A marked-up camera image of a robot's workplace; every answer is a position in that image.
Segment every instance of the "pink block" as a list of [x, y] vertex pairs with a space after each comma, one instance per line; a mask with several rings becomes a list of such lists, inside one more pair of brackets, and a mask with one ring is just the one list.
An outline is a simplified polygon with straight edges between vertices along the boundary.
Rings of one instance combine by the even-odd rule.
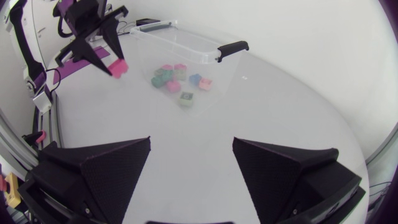
[[168, 81], [166, 86], [168, 91], [171, 93], [176, 93], [181, 90], [181, 85], [178, 81]]
[[163, 65], [162, 68], [164, 70], [173, 70], [173, 66], [171, 66], [171, 65]]
[[211, 83], [213, 83], [212, 80], [207, 78], [202, 78], [199, 82], [199, 88], [209, 91], [211, 88]]
[[174, 65], [174, 70], [186, 70], [187, 66], [183, 64]]
[[123, 73], [126, 73], [127, 70], [129, 70], [129, 66], [124, 59], [117, 59], [108, 67], [108, 69], [114, 78], [120, 78]]
[[43, 134], [38, 139], [36, 139], [36, 143], [40, 143], [45, 139], [45, 131], [42, 130], [42, 132]]

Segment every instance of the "yellow object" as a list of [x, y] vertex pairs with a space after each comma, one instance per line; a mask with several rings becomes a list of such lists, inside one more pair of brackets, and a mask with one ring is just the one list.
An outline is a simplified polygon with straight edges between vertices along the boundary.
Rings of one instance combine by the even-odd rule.
[[18, 178], [17, 178], [17, 176], [15, 174], [10, 173], [6, 177], [6, 181], [8, 182], [8, 184], [10, 186], [10, 191], [9, 191], [10, 193], [9, 194], [7, 194], [7, 192], [4, 193], [6, 195], [7, 204], [11, 208], [15, 208], [21, 202], [21, 196], [19, 195], [19, 192], [17, 191], [17, 189], [18, 189]]

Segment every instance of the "cube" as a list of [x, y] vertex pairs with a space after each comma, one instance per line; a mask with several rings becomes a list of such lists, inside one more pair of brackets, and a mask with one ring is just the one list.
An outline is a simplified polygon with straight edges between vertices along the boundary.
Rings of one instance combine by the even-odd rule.
[[161, 78], [162, 78], [163, 82], [173, 80], [173, 71], [171, 71], [171, 73], [163, 73]]
[[160, 68], [160, 69], [158, 69], [158, 70], [156, 70], [156, 71], [154, 72], [154, 75], [155, 75], [155, 76], [161, 76], [161, 75], [163, 75], [163, 71], [164, 71], [164, 69], [163, 69], [163, 68]]
[[174, 76], [177, 80], [186, 80], [187, 79], [187, 71], [174, 70]]
[[173, 75], [173, 66], [171, 65], [163, 65], [163, 75]]
[[182, 92], [179, 102], [183, 106], [192, 106], [193, 105], [193, 93]]
[[129, 66], [124, 59], [117, 59], [108, 67], [108, 70], [112, 73], [112, 77], [120, 78], [129, 70]]
[[211, 89], [211, 83], [213, 81], [208, 79], [208, 78], [202, 78], [199, 82], [199, 88], [201, 88], [202, 90], [207, 90], [209, 91]]
[[152, 83], [152, 85], [156, 88], [160, 88], [164, 85], [164, 81], [162, 79], [162, 77], [154, 77], [150, 80], [150, 82]]
[[194, 74], [189, 77], [189, 82], [195, 86], [198, 86], [201, 80], [201, 76], [199, 74]]
[[181, 85], [178, 81], [168, 81], [166, 86], [168, 91], [171, 93], [176, 93], [181, 90]]
[[177, 80], [187, 79], [187, 66], [183, 64], [174, 65], [174, 75]]
[[174, 65], [174, 70], [187, 70], [187, 66], [183, 64]]

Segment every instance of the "textured black pad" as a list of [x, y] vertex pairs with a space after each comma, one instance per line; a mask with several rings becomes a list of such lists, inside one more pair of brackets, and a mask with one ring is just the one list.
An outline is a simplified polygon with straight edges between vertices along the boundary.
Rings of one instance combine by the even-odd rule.
[[338, 157], [337, 149], [312, 151], [238, 138], [233, 152], [262, 224], [277, 221], [303, 172]]
[[46, 147], [40, 160], [79, 172], [109, 224], [122, 223], [150, 151], [149, 138], [76, 149]]

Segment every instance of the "bin handle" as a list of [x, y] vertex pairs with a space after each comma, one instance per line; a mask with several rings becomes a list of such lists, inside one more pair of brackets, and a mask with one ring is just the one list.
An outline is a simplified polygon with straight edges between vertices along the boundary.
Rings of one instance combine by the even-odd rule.
[[238, 41], [232, 44], [221, 46], [217, 49], [221, 52], [221, 55], [217, 58], [218, 63], [220, 63], [223, 61], [224, 57], [235, 54], [241, 50], [249, 50], [249, 44], [246, 41]]

